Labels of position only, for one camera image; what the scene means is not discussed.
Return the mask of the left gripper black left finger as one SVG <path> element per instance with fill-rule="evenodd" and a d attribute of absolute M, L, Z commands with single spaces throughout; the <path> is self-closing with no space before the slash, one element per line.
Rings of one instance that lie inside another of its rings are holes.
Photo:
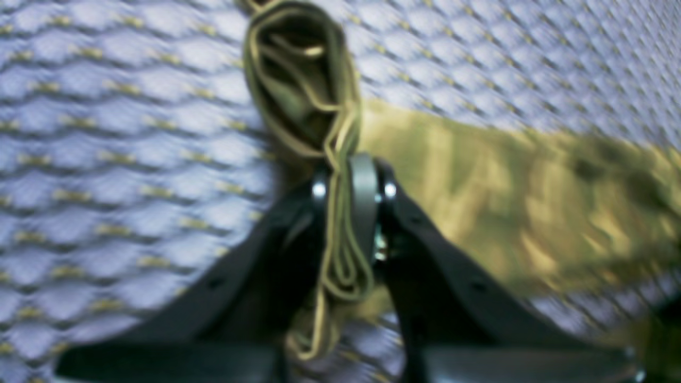
<path fill-rule="evenodd" d="M 290 382 L 284 339 L 317 283 L 328 170 L 280 199 L 241 245 L 159 313 L 58 361 L 76 382 Z"/>

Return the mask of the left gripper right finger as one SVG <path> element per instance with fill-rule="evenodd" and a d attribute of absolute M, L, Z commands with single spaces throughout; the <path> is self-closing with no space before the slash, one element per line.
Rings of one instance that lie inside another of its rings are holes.
<path fill-rule="evenodd" d="M 641 382 L 627 347 L 595 346 L 543 320 L 448 242 L 387 162 L 350 161 L 363 260 L 383 281 L 406 351 L 403 382 Z"/>

